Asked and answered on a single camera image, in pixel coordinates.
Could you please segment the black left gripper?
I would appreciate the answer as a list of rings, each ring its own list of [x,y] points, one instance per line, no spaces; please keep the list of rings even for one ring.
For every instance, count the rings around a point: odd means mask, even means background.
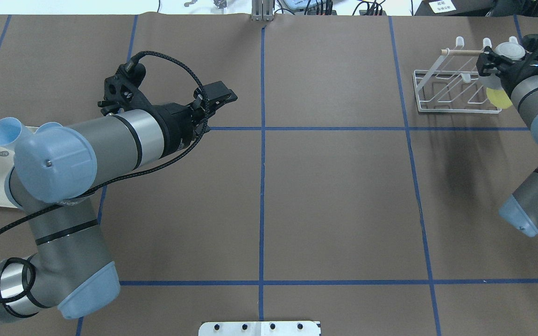
[[[208,100],[207,115],[214,115],[224,105],[238,100],[237,94],[222,81],[204,85],[203,89]],[[153,105],[152,112],[163,134],[162,157],[186,149],[196,137],[209,130],[208,127],[203,130],[206,114],[201,98],[187,105],[175,102]]]

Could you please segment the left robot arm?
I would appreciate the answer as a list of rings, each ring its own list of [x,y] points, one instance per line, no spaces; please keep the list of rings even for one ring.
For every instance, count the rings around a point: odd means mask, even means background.
[[[96,188],[192,144],[208,119],[237,95],[221,81],[194,91],[187,105],[154,105],[139,82],[105,82],[103,117],[71,126],[44,124],[22,138],[0,120],[0,145],[13,145],[4,183],[27,214],[37,252],[0,261],[0,325],[57,308],[78,319],[113,302],[121,285],[88,200]]]

